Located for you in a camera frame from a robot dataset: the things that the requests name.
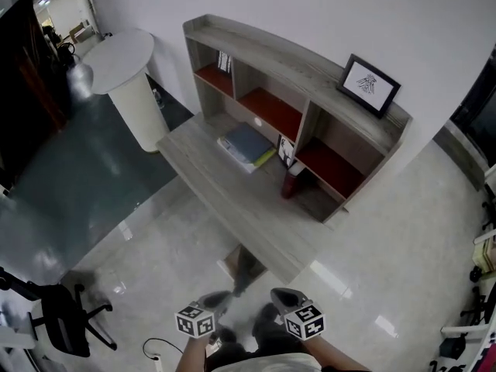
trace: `round table top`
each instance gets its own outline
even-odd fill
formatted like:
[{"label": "round table top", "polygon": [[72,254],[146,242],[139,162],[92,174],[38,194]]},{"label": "round table top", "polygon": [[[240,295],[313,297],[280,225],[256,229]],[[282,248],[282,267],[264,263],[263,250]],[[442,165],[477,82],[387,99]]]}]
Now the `round table top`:
[{"label": "round table top", "polygon": [[92,48],[83,63],[93,70],[95,94],[107,94],[136,76],[153,52],[153,37],[144,30],[130,29],[109,37]]}]

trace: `black and white cube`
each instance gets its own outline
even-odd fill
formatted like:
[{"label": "black and white cube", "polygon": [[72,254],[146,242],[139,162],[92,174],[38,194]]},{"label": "black and white cube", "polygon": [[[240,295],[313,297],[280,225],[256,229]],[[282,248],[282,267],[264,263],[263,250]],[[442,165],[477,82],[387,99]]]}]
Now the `black and white cube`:
[{"label": "black and white cube", "polygon": [[174,315],[177,330],[192,338],[200,338],[215,331],[215,320],[212,312],[188,306]]},{"label": "black and white cube", "polygon": [[315,303],[284,316],[286,330],[301,340],[317,336],[326,330],[326,315]]}]

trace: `red shelf panel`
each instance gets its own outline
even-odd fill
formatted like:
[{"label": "red shelf panel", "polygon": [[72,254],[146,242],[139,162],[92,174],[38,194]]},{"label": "red shelf panel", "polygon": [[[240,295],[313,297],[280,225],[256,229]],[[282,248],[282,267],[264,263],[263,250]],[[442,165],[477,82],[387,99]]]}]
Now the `red shelf panel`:
[{"label": "red shelf panel", "polygon": [[364,179],[353,165],[317,138],[312,138],[296,158],[344,198],[351,196]]},{"label": "red shelf panel", "polygon": [[203,67],[199,71],[196,71],[195,74],[199,76],[201,79],[209,83],[211,86],[219,89],[224,94],[227,94],[231,98],[234,98],[233,92],[233,80],[229,78],[227,75],[222,74],[219,70],[217,70],[216,64],[209,64],[208,66]]},{"label": "red shelf panel", "polygon": [[298,110],[262,88],[251,91],[238,102],[279,133],[293,142],[296,141],[301,121]]}]

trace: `framed artwork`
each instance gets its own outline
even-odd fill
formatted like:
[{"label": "framed artwork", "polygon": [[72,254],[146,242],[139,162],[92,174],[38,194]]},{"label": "framed artwork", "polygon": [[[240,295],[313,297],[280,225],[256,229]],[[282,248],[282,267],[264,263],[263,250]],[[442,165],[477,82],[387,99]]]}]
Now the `framed artwork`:
[{"label": "framed artwork", "polygon": [[293,144],[289,141],[289,139],[279,135],[279,141],[277,142],[277,154],[286,168],[289,168],[289,163],[293,157],[293,149]]},{"label": "framed artwork", "polygon": [[217,69],[231,77],[231,56],[222,51],[217,51]]},{"label": "framed artwork", "polygon": [[385,73],[351,54],[337,89],[377,117],[382,117],[401,85]]}]

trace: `desk with shelf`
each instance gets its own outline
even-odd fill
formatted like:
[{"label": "desk with shelf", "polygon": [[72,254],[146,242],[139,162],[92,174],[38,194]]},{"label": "desk with shelf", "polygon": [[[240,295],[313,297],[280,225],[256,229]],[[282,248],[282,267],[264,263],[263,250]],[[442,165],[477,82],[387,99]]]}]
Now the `desk with shelf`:
[{"label": "desk with shelf", "polygon": [[[213,15],[184,24],[202,113],[158,144],[159,151],[239,241],[288,283],[311,263],[331,230],[323,225],[395,153],[410,120],[392,105],[378,119],[336,90],[342,68],[262,30]],[[232,78],[217,70],[232,57]],[[272,157],[246,173],[217,139],[247,122],[274,145],[294,144],[314,178],[280,196],[286,169]]]}]

